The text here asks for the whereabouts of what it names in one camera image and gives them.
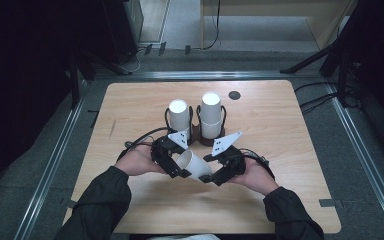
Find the person's left hand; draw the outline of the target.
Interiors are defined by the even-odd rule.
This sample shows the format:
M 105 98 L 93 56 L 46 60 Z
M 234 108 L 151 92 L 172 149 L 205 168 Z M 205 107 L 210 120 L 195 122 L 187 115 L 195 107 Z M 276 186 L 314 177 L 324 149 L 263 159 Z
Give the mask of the person's left hand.
M 129 176 L 139 176 L 150 172 L 162 173 L 163 169 L 152 161 L 151 147 L 139 145 L 129 150 L 116 163 L 115 167 Z

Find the black tripod stand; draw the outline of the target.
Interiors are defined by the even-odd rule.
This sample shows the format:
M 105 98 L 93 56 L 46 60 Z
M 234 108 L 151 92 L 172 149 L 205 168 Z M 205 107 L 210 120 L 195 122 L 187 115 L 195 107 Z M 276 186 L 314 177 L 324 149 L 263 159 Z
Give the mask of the black tripod stand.
M 366 7 L 366 0 L 358 0 L 349 20 L 339 33 L 339 36 L 331 44 L 296 65 L 282 69 L 281 73 L 294 74 L 325 57 L 325 60 L 319 69 L 319 73 L 323 77 L 330 77 L 336 68 L 339 68 L 336 97 L 343 107 L 347 107 L 346 82 L 348 70 L 350 68 L 350 51 L 352 49 L 353 39 L 357 33 L 356 28 L 359 19 L 364 13 Z

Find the metal floor rail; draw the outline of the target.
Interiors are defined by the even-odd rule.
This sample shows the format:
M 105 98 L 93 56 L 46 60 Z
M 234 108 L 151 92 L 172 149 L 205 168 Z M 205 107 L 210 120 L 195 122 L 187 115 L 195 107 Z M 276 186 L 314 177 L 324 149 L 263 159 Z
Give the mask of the metal floor rail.
M 100 74 L 99 80 L 109 81 L 224 81 L 224 80 L 271 80 L 295 78 L 319 78 L 317 70 L 303 70 L 297 73 L 267 71 L 159 71 L 139 72 L 127 75 Z
M 356 125 L 349 114 L 349 111 L 344 108 L 338 100 L 333 100 L 332 104 L 384 212 L 384 179 L 376 167 L 375 162 L 363 141 L 363 138 L 358 132 Z
M 29 239 L 45 199 L 48 195 L 75 124 L 77 123 L 81 113 L 85 95 L 89 89 L 90 83 L 87 80 L 82 80 L 80 84 L 79 102 L 69 112 L 67 120 L 64 123 L 63 129 L 48 159 L 47 165 L 34 191 L 34 194 L 28 203 L 27 209 L 23 215 L 13 240 Z

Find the dark wooden cup holder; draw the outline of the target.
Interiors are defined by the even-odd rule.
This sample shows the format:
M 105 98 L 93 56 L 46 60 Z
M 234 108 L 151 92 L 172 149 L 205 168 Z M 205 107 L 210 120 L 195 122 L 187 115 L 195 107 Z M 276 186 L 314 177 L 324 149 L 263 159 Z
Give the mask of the dark wooden cup holder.
M 222 118 L 221 118 L 220 132 L 219 132 L 218 138 L 225 136 L 225 122 L 226 122 L 227 112 L 224 106 L 221 106 L 221 112 L 222 112 Z M 192 123 L 194 110 L 191 106 L 187 108 L 187 113 L 189 118 L 189 128 L 187 129 L 187 133 L 188 133 L 187 143 L 191 145 L 195 141 L 198 141 L 204 146 L 212 146 L 214 143 L 214 140 L 208 139 L 202 136 L 201 126 L 203 125 L 203 122 L 201 121 L 201 118 L 198 118 L 198 124 L 194 125 Z

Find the person's white clothing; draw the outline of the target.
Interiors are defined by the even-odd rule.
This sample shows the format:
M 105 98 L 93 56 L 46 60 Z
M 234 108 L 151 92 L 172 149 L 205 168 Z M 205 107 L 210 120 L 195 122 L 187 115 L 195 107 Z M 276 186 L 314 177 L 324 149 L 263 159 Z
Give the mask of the person's white clothing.
M 155 236 L 146 240 L 221 240 L 214 234 Z

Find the black metal stand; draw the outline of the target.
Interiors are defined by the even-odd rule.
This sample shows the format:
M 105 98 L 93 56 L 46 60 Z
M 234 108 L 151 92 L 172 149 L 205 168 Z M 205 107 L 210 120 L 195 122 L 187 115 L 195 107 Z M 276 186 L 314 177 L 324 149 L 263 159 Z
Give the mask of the black metal stand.
M 103 66 L 104 68 L 110 70 L 111 72 L 117 75 L 132 74 L 132 71 L 123 70 L 120 65 L 104 61 L 102 58 L 89 51 L 72 50 L 69 55 L 69 78 L 71 83 L 71 98 L 73 106 L 76 106 L 77 103 L 80 101 L 80 86 L 78 73 L 81 73 L 86 80 L 93 81 L 96 76 L 96 72 L 93 68 L 94 63 Z

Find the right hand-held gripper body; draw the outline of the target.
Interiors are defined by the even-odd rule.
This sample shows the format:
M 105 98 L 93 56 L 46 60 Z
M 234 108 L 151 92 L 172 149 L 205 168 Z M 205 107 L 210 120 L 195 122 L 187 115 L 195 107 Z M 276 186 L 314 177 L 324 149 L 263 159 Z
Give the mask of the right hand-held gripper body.
M 211 154 L 218 157 L 222 167 L 217 171 L 224 172 L 226 182 L 245 171 L 244 155 L 233 146 L 241 136 L 239 131 L 214 140 Z

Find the person's right hand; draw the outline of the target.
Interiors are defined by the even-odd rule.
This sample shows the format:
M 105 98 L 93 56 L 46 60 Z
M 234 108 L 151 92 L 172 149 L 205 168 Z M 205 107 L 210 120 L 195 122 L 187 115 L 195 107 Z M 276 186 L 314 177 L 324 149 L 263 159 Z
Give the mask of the person's right hand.
M 245 172 L 242 175 L 233 177 L 229 180 L 229 183 L 245 186 L 263 196 L 267 196 L 279 188 L 279 185 L 267 170 L 250 158 L 245 159 Z

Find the stack of white paper cups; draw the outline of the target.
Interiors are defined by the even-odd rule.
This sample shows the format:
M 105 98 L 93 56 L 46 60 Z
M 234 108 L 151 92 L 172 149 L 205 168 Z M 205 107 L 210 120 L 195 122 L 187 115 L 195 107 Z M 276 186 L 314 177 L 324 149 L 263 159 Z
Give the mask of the stack of white paper cups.
M 221 98 L 216 92 L 206 92 L 202 96 L 201 133 L 206 139 L 215 139 L 221 132 Z
M 190 139 L 189 106 L 182 99 L 174 99 L 169 103 L 169 126 L 178 132 L 185 131 Z

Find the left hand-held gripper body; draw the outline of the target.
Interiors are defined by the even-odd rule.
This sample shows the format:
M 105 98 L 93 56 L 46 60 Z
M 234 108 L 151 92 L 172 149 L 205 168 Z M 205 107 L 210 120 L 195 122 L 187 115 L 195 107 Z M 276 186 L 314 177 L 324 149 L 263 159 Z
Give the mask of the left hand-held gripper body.
M 172 154 L 182 154 L 188 148 L 184 134 L 180 136 L 180 143 L 173 141 L 172 138 L 176 138 L 175 133 L 159 137 L 151 144 L 152 161 L 157 163 L 168 175 L 172 168 L 180 168 L 172 158 Z

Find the single white paper cup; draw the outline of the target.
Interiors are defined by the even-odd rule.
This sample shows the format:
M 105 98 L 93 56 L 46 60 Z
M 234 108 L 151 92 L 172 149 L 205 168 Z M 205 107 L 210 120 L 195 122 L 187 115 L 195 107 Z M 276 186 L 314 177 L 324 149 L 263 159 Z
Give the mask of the single white paper cup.
M 210 165 L 191 150 L 184 151 L 176 160 L 181 170 L 190 173 L 189 178 L 199 181 L 200 177 L 211 175 Z

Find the light wooden furniture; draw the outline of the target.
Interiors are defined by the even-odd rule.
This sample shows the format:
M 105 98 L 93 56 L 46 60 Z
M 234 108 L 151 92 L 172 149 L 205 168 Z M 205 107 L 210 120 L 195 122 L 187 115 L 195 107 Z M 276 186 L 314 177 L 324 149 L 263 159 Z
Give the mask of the light wooden furniture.
M 221 16 L 305 17 L 319 49 L 329 45 L 358 0 L 221 0 Z

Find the black cabinet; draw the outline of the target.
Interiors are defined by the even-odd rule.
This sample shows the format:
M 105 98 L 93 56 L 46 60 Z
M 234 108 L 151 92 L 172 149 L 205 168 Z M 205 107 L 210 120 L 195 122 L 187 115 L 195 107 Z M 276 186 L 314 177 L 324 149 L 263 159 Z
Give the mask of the black cabinet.
M 102 0 L 109 24 L 115 62 L 124 63 L 138 52 L 144 16 L 140 0 Z

